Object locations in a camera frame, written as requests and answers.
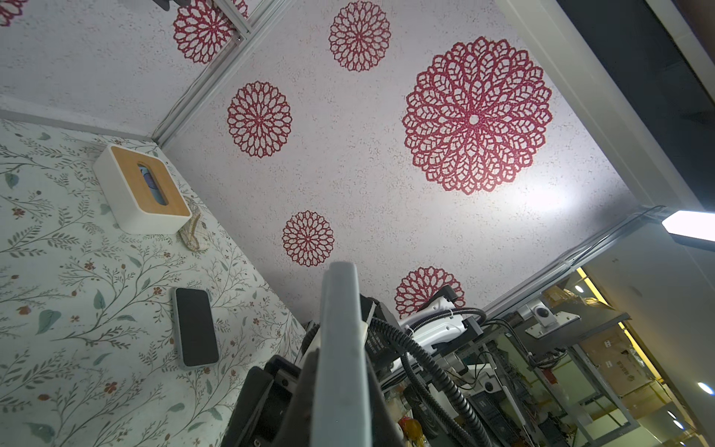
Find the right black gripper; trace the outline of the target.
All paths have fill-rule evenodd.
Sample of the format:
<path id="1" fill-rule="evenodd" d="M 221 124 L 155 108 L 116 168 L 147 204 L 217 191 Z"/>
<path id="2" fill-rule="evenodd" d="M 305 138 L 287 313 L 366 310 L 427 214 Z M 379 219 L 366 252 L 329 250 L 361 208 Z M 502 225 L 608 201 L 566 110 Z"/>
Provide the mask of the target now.
<path id="1" fill-rule="evenodd" d="M 280 356 L 249 370 L 229 419 L 223 446 L 274 446 L 301 368 Z"/>

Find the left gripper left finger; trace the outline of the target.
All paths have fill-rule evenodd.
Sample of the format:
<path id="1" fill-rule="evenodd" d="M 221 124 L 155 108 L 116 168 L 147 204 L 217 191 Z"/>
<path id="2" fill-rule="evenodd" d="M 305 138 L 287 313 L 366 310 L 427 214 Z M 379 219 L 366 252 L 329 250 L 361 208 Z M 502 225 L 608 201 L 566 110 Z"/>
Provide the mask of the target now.
<path id="1" fill-rule="evenodd" d="M 310 445 L 319 359 L 319 349 L 307 355 L 288 411 L 284 416 L 279 433 L 274 439 L 274 446 L 306 447 Z"/>

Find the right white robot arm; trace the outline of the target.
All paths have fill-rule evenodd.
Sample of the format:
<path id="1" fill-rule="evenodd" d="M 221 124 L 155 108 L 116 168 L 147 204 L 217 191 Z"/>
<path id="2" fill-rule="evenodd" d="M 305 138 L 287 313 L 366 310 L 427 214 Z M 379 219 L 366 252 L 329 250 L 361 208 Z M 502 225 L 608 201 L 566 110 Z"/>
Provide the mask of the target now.
<path id="1" fill-rule="evenodd" d="M 493 444 L 474 406 L 447 372 L 439 366 L 437 356 L 445 357 L 463 344 L 478 337 L 478 328 L 487 322 L 486 314 L 474 307 L 456 307 L 455 291 L 444 286 L 406 320 L 389 320 L 379 311 L 368 329 L 367 352 L 374 366 L 382 369 L 400 359 L 410 389 L 419 403 L 441 421 L 448 432 L 464 446 Z M 413 365 L 431 375 L 435 389 L 465 420 L 460 426 L 446 412 L 417 378 Z M 272 357 L 263 368 L 253 367 L 241 389 L 232 413 L 223 446 L 271 446 L 282 426 L 302 370 L 280 356 Z"/>

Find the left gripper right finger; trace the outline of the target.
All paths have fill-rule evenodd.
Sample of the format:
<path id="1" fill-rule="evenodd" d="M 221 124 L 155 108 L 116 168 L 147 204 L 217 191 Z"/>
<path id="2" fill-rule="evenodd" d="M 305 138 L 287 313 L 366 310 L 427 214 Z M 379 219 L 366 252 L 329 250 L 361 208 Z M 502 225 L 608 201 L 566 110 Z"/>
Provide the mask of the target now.
<path id="1" fill-rule="evenodd" d="M 372 446 L 402 447 L 398 425 L 390 418 L 372 363 L 367 361 L 368 391 L 372 423 Z"/>

